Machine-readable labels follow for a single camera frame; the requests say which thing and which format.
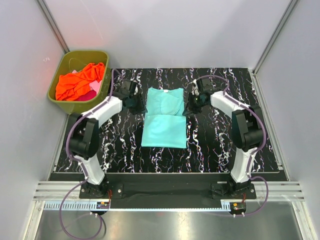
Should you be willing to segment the turquoise t-shirt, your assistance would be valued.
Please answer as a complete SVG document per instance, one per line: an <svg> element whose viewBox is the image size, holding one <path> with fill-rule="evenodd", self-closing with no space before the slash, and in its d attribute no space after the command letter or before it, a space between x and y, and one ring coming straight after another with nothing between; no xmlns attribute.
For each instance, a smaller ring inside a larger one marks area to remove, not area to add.
<svg viewBox="0 0 320 240"><path fill-rule="evenodd" d="M147 91L141 146L150 148L187 147L184 90L149 88Z"/></svg>

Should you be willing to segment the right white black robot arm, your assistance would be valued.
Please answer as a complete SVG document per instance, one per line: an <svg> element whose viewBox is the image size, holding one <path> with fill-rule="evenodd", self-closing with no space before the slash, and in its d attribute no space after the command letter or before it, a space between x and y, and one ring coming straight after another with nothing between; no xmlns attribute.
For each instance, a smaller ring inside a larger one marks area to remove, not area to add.
<svg viewBox="0 0 320 240"><path fill-rule="evenodd" d="M217 75L205 75L193 81L183 115L195 115L204 106L221 110L231 119L231 140L236 146L234 165L227 184L217 193L239 198L250 187L254 158L266 144L267 133L262 109L230 96L230 83Z"/></svg>

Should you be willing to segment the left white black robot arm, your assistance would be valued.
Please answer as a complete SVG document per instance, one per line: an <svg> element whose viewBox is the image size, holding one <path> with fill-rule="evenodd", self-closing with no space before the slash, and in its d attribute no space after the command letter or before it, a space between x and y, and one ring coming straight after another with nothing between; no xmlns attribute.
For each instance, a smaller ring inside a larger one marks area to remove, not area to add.
<svg viewBox="0 0 320 240"><path fill-rule="evenodd" d="M117 91L95 107L70 115L65 150L70 159L78 162L86 182L91 185L90 192L97 198L103 198L108 193L108 186L103 182L105 173L97 157L100 147L99 129L125 109L132 115L147 112L140 87L135 81L124 80Z"/></svg>

